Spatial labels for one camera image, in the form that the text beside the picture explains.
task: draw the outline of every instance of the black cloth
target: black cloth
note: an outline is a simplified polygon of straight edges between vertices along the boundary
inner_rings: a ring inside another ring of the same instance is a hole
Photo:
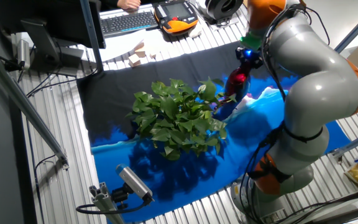
[[[78,90],[91,145],[97,146],[96,139],[111,139],[114,128],[129,137],[133,136],[131,122],[125,115],[132,111],[134,93],[153,93],[152,82],[161,81],[170,85],[172,78],[197,88],[199,81],[205,81],[208,77],[227,77],[240,65],[235,54],[238,46],[240,43],[235,42],[161,62],[105,71],[79,79]]]

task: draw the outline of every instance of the white paper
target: white paper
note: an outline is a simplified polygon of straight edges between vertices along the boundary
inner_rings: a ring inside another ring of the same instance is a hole
[[[105,62],[130,52],[143,42],[145,34],[146,30],[142,29],[130,34],[105,39],[106,48],[99,50],[102,61]]]

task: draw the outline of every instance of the gray robot arm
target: gray robot arm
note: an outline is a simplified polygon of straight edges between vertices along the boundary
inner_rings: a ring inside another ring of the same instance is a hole
[[[263,175],[251,181],[243,179],[250,189],[245,194],[255,188],[257,198],[251,200],[259,205],[308,185],[313,180],[310,164],[328,146],[325,124],[358,112],[358,68],[327,46],[304,14],[287,10],[294,5],[302,8],[297,0],[249,0],[250,29],[241,40],[254,50],[259,48],[255,40],[262,40],[262,52],[268,49],[269,57],[281,67],[302,77],[285,97],[283,131],[252,167]],[[277,21],[284,13],[285,17]],[[232,190],[236,205],[249,201],[239,192],[241,189],[237,194]]]

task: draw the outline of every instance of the table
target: table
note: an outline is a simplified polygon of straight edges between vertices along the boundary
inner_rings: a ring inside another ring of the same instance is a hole
[[[239,37],[245,35],[245,29],[247,28],[246,9],[244,6],[236,12],[236,16],[239,19],[237,24],[221,30],[213,30],[200,20],[203,32],[199,37],[195,39],[172,37],[169,41],[162,42],[165,48],[161,50],[156,59],[147,57],[142,58],[141,62],[155,63],[178,57],[182,54],[191,54],[199,50],[235,42]],[[155,35],[161,35],[159,30],[150,32],[155,33]],[[78,77],[83,77],[89,74],[88,58],[91,62],[95,61],[93,51],[82,45],[72,47],[85,50],[86,62],[82,64],[84,69],[78,71]],[[105,70],[129,68],[128,56],[129,54],[124,54],[104,62],[103,67]],[[46,74],[24,75],[20,86],[27,93],[46,77]],[[74,78],[64,76],[55,78],[52,75],[47,83],[54,84],[72,79]],[[88,216],[75,212],[76,206],[91,203],[88,187],[98,185],[98,177],[90,151],[90,143],[83,121],[83,110],[76,83],[64,83],[53,86],[51,89],[44,89],[30,98],[30,101],[55,135],[59,144],[64,148],[70,163],[70,168],[65,171],[55,165],[57,164],[56,159],[51,159],[49,160],[51,162],[41,164],[37,170],[41,183],[41,204],[45,223],[106,223],[104,217]],[[358,114],[350,118],[341,119],[338,123],[351,140],[358,137]],[[24,129],[27,130],[25,118],[23,125]],[[25,131],[27,153],[29,157],[34,155],[34,163],[53,155],[53,152],[42,141],[35,129],[31,125],[28,129],[29,132]],[[283,218],[285,215],[289,215],[313,203],[325,202],[357,191],[354,184],[343,175],[343,172],[349,168],[357,156],[358,147],[345,153],[342,164],[337,164],[330,156],[323,156],[317,160],[312,164],[315,174],[314,180],[307,187],[283,197],[286,201],[286,212],[281,212],[279,217]],[[32,170],[30,170],[30,175],[33,180],[34,172]],[[39,202],[35,191],[34,203],[36,204],[38,221],[41,223]],[[243,218],[243,214],[234,207],[231,201],[230,188],[226,187],[209,197],[202,198],[152,220],[147,220],[145,223],[236,224],[240,223]]]

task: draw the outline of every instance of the metal bracket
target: metal bracket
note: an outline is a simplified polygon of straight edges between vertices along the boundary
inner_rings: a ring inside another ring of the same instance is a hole
[[[116,211],[117,206],[111,200],[109,189],[107,188],[106,183],[102,182],[99,184],[99,186],[100,189],[97,189],[95,186],[89,187],[89,191],[93,195],[92,203],[101,211]],[[105,216],[110,220],[111,223],[125,224],[121,214]]]
[[[68,161],[66,154],[62,151],[55,136],[50,132],[47,125],[42,120],[41,116],[35,110],[29,99],[23,93],[17,82],[5,71],[0,61],[0,84],[11,97],[14,103],[24,113],[26,118],[31,122],[33,127],[38,131],[44,141],[48,144],[51,150],[59,158],[64,169],[68,169]]]

